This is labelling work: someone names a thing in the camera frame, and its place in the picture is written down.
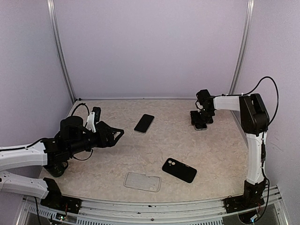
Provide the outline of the black phone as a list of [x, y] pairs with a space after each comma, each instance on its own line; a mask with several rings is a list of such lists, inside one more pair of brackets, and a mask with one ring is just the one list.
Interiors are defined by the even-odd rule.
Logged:
[[134, 131], [145, 134], [147, 133], [149, 127], [151, 126], [152, 122], [154, 121], [154, 116], [149, 114], [144, 114], [137, 125], [134, 128]]

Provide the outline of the black phone case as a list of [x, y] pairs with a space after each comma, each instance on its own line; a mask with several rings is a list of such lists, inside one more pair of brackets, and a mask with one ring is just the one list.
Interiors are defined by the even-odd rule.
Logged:
[[192, 183], [197, 170], [173, 158], [168, 158], [162, 166], [162, 170], [186, 183]]

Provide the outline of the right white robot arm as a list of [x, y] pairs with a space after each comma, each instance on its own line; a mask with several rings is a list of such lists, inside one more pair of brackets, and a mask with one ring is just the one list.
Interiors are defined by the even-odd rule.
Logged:
[[274, 120], [269, 117], [260, 94], [251, 90], [241, 94], [213, 96], [207, 89], [196, 94], [195, 106], [191, 111], [191, 124], [196, 130], [204, 130], [213, 123], [216, 111], [229, 110], [240, 114], [240, 125], [246, 135], [248, 146], [248, 172], [242, 195], [227, 197], [224, 205], [227, 213], [267, 205], [263, 192], [270, 188], [265, 175], [266, 137], [269, 125]]

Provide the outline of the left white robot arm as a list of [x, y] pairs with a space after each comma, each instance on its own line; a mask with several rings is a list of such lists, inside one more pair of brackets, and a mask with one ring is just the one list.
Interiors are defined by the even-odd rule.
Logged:
[[8, 170], [39, 165], [53, 177], [59, 177], [75, 154], [93, 148], [113, 147], [123, 135], [124, 130], [110, 127], [103, 121], [87, 128], [81, 117], [67, 117], [60, 122], [60, 131], [54, 138], [42, 138], [29, 146], [0, 149], [0, 189], [36, 197], [43, 205], [62, 208], [66, 199], [55, 180], [32, 179], [11, 174]]

